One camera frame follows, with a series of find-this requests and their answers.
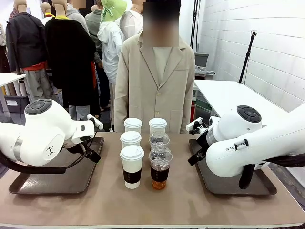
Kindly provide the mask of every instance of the white table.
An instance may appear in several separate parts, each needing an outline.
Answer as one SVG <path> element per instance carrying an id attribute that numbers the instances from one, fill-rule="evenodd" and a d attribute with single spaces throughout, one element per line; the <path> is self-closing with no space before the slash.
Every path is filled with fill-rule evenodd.
<path id="1" fill-rule="evenodd" d="M 216 80 L 195 80 L 195 84 L 219 117 L 240 105 L 256 109 L 262 116 L 263 126 L 276 123 L 288 114 L 244 84 Z"/>
<path id="2" fill-rule="evenodd" d="M 17 75 L 17 74 L 13 74 L 13 73 L 0 73 L 0 87 L 7 85 L 11 82 L 14 82 L 16 80 L 19 80 L 21 78 L 24 78 L 24 77 L 26 77 L 25 74 Z M 8 106 L 6 104 L 2 90 L 0 90 L 0 101 L 2 104 L 4 116 L 10 117 L 10 112 L 8 110 Z"/>

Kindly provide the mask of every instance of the blazer lapel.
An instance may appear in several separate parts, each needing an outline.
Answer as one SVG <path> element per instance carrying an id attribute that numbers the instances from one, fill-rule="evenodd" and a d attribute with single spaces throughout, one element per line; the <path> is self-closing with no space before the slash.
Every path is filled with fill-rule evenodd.
<path id="1" fill-rule="evenodd" d="M 160 87 L 162 87 L 168 78 L 171 76 L 181 59 L 183 58 L 182 51 L 180 50 L 179 47 L 173 47 L 170 57 L 168 58 L 168 62 L 164 71 L 164 76 L 162 79 L 162 82 L 160 84 Z"/>
<path id="2" fill-rule="evenodd" d="M 153 48 L 142 45 L 142 47 L 140 48 L 140 51 L 146 61 L 146 64 L 147 64 L 149 70 L 151 71 L 152 77 L 153 77 L 157 87 L 159 87 L 157 64 L 156 64 L 156 59 L 154 56 Z"/>

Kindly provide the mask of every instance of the green hat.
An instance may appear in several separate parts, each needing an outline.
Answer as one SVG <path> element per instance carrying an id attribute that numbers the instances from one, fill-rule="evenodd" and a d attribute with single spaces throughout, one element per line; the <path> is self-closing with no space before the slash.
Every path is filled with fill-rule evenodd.
<path id="1" fill-rule="evenodd" d="M 127 2 L 124 0 L 102 0 L 101 21 L 115 21 L 125 13 Z"/>

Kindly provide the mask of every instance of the beige blazer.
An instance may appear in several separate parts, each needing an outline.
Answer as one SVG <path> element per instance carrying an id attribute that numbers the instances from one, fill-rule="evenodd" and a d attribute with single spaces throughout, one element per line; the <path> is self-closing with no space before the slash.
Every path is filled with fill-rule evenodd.
<path id="1" fill-rule="evenodd" d="M 120 56 L 114 102 L 114 128 L 124 132 L 124 120 L 139 118 L 148 133 L 152 118 L 167 121 L 167 133 L 186 133 L 190 122 L 195 71 L 194 52 L 179 38 L 173 47 L 162 82 L 153 48 L 143 44 L 143 33 L 127 39 Z"/>

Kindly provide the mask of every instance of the black coat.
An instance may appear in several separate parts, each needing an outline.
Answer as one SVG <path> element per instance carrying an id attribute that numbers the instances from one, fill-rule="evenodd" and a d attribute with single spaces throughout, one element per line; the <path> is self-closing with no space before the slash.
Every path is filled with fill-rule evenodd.
<path id="1" fill-rule="evenodd" d="M 62 89 L 64 103 L 90 105 L 94 96 L 94 41 L 75 20 L 51 19 L 45 31 L 54 85 Z"/>
<path id="2" fill-rule="evenodd" d="M 20 68 L 31 67 L 47 60 L 44 35 L 42 22 L 28 13 L 19 13 L 10 19 L 10 24 L 6 27 L 6 40 L 11 71 L 16 70 L 16 55 Z"/>

